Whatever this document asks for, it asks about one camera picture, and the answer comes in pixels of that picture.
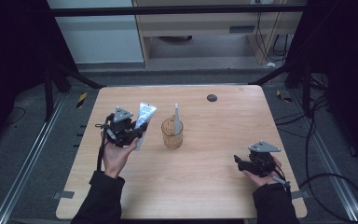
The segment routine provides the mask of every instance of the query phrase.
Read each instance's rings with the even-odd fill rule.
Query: white wall
[[[132,7],[131,0],[48,0],[51,8]],[[76,63],[142,63],[134,16],[58,17]]]

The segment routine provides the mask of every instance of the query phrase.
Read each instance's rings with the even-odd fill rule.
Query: wooden table
[[[215,94],[216,102],[207,95]],[[292,191],[298,190],[281,138],[258,86],[154,86],[113,87],[100,90],[76,155],[57,217],[72,218],[83,203],[96,168],[100,129],[116,106],[137,119],[139,103],[158,109],[149,123],[139,151],[133,151],[121,172],[126,179],[122,193],[122,218],[252,218],[256,217],[252,193],[255,185],[238,171],[233,155],[248,159],[248,146],[260,140],[282,149],[273,153],[282,162]],[[184,143],[177,149],[164,146],[161,123],[180,106]],[[293,200],[296,215],[307,209]]]

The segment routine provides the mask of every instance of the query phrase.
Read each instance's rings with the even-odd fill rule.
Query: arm
[[[281,167],[282,164],[276,159],[275,163]],[[257,210],[257,224],[299,224],[296,218],[296,210],[291,199],[287,196],[282,184],[277,183],[272,172],[266,177],[258,177],[248,171],[243,171],[256,185],[254,192],[255,209]]]
[[[103,154],[105,172],[95,171],[89,194],[71,223],[118,223],[121,217],[121,191],[124,179],[119,177],[138,138],[128,147],[116,147],[106,140]]]

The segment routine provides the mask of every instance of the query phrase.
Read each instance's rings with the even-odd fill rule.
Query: sleeve
[[[282,184],[264,185],[254,194],[257,224],[299,224],[296,210]]]
[[[121,177],[114,179],[101,171],[95,171],[89,183],[89,194],[71,223],[118,223],[121,217],[121,191],[125,180]]]

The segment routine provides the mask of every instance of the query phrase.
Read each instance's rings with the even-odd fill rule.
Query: forearm
[[[96,171],[89,183],[89,194],[71,223],[118,223],[124,179],[114,179]]]
[[[257,224],[299,223],[296,210],[282,184],[264,185],[254,193]]]

